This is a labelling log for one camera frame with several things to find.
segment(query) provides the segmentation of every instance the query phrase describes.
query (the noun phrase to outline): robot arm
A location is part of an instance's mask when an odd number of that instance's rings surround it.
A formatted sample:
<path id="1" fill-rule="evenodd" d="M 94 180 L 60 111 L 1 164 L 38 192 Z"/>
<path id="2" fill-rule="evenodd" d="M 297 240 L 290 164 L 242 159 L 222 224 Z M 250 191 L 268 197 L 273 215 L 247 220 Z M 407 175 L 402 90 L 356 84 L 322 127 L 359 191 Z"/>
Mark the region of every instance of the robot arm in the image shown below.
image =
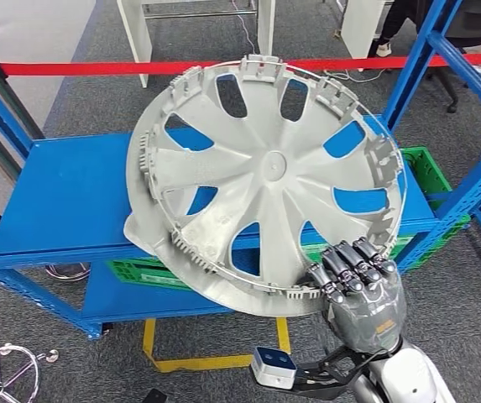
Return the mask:
<path id="1" fill-rule="evenodd" d="M 298 366 L 280 350 L 257 348 L 251 369 L 257 383 L 322 400 L 351 390 L 359 403 L 455 403 L 429 357 L 402 337 L 406 303 L 395 262 L 360 238 L 330 246 L 307 272 L 344 346 Z M 355 367 L 339 370 L 346 358 Z"/>

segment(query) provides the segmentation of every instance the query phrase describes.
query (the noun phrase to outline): blue shelf surface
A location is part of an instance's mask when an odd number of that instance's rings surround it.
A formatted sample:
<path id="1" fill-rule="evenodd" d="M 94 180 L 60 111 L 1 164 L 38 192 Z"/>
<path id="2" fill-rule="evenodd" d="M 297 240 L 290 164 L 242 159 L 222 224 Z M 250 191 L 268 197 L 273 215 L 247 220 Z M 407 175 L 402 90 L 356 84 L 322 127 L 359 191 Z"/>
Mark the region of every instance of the blue shelf surface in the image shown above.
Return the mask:
<path id="1" fill-rule="evenodd" d="M 35 142 L 0 222 L 0 269 L 144 257 L 123 235 L 131 212 L 125 178 L 129 140 L 128 133 L 114 133 Z M 433 228 L 436 218 L 408 166 L 405 172 L 400 232 Z M 302 241 L 322 238 L 305 228 Z M 235 242 L 237 249 L 257 245 L 257 233 Z"/>
<path id="2" fill-rule="evenodd" d="M 230 311 L 194 291 L 123 283 L 106 264 L 94 263 L 81 314 L 88 322 L 103 323 Z"/>

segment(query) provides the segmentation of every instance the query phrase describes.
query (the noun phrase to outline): blue steel frame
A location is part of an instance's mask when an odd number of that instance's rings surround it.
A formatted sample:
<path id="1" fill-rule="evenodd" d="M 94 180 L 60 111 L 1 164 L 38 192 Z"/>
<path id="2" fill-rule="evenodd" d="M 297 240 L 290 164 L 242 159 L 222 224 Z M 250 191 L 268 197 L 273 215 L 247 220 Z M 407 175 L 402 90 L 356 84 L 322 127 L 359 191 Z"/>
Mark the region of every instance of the blue steel frame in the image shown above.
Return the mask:
<path id="1" fill-rule="evenodd" d="M 426 70 L 429 61 L 438 53 L 444 57 L 451 67 L 461 75 L 468 85 L 481 98 L 481 75 L 476 73 L 472 66 L 465 61 L 461 54 L 447 42 L 443 34 L 447 30 L 457 8 L 461 0 L 435 0 L 428 16 L 424 20 L 410 56 L 402 72 L 399 75 L 396 88 L 388 101 L 386 109 L 383 115 L 390 131 L 400 121 L 410 99 L 419 84 L 421 77 Z M 14 146 L 22 157 L 26 158 L 33 145 L 26 132 L 20 125 L 10 110 L 0 100 L 0 132 Z M 428 252 L 431 247 L 446 231 L 452 228 L 462 216 L 466 213 L 476 212 L 481 209 L 481 162 L 477 164 L 459 187 L 450 193 L 448 198 L 438 210 L 436 224 L 429 232 L 416 235 L 410 244 L 401 251 L 397 263 L 401 271 L 405 271 L 412 264 Z M 125 247 L 120 246 L 115 249 L 124 255 Z M 69 259 L 64 257 L 62 252 L 54 253 L 57 263 L 72 263 L 73 261 L 87 261 L 78 259 L 73 253 Z M 130 251 L 125 251 L 128 257 Z M 94 257 L 106 259 L 109 255 L 104 251 L 97 251 Z M 51 254 L 45 254 L 44 262 L 51 261 Z M 24 264 L 21 259 L 11 259 L 0 261 L 0 283 L 18 294 L 34 301 L 46 310 L 51 311 L 67 322 L 86 332 L 89 338 L 98 338 L 101 334 L 101 323 L 85 319 L 81 314 L 39 285 L 26 279 L 17 270 L 9 269 L 11 265 Z"/>
<path id="2" fill-rule="evenodd" d="M 414 44 L 406 65 L 400 73 L 396 89 L 389 97 L 383 119 L 391 131 L 400 121 L 413 93 L 435 54 L 442 56 L 454 72 L 461 76 L 481 99 L 481 75 L 467 63 L 454 46 L 444 38 L 462 0 L 435 0 Z M 481 210 L 481 162 L 436 211 L 439 219 L 428 233 L 416 235 L 396 259 L 405 270 L 428 252 L 436 242 L 467 213 Z"/>

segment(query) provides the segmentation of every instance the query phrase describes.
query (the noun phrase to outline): blue metal shelf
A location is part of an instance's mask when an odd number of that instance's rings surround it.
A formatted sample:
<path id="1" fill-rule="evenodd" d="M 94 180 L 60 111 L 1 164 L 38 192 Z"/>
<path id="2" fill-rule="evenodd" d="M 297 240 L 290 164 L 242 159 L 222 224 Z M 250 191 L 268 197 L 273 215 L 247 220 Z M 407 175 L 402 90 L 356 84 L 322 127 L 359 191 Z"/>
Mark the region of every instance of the blue metal shelf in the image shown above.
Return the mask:
<path id="1" fill-rule="evenodd" d="M 34 142 L 0 222 L 0 270 L 145 256 L 123 235 L 131 212 L 125 179 L 129 140 L 119 133 Z M 437 220 L 408 166 L 406 175 L 400 231 L 433 228 Z M 352 198 L 347 207 L 360 203 Z M 305 229 L 302 241 L 324 242 L 312 228 Z M 257 245 L 257 233 L 235 243 L 236 249 Z"/>
<path id="2" fill-rule="evenodd" d="M 443 37 L 460 3 L 433 2 L 381 119 L 390 132 L 436 52 L 481 99 L 481 76 Z M 122 233 L 130 213 L 125 183 L 128 134 L 33 141 L 1 99 L 0 133 L 26 160 L 0 222 L 0 284 L 70 322 L 89 338 L 100 337 L 104 322 L 228 311 L 195 292 L 122 283 L 103 263 L 144 255 Z M 398 256 L 401 271 L 429 253 L 463 215 L 480 213 L 481 162 L 436 214 L 408 167 L 406 175 L 408 194 L 401 233 L 416 236 Z M 302 239 L 317 241 L 309 229 Z M 236 247 L 255 244 L 257 235 L 252 233 Z M 73 262 L 93 263 L 81 311 L 13 269 Z"/>
<path id="3" fill-rule="evenodd" d="M 229 311 L 193 291 L 122 283 L 106 264 L 94 263 L 81 314 L 85 321 L 104 323 Z"/>

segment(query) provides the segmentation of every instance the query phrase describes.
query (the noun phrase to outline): red stanchion rope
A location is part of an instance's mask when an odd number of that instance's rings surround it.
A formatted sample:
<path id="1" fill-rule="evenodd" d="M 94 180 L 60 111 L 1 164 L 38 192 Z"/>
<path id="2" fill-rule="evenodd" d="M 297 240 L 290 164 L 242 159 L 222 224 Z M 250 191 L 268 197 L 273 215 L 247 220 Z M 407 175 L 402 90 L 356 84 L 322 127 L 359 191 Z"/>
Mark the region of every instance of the red stanchion rope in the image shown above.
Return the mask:
<path id="1" fill-rule="evenodd" d="M 481 65 L 481 54 L 470 54 L 464 57 L 473 65 Z M 384 57 L 369 59 L 296 59 L 286 60 L 309 71 L 340 71 L 354 69 L 402 69 L 406 57 Z M 134 74 L 177 75 L 192 67 L 215 65 L 219 61 L 152 61 L 149 63 L 134 62 L 98 62 L 98 63 L 1 63 L 8 76 L 123 76 Z M 429 66 L 448 65 L 441 56 L 432 58 Z"/>

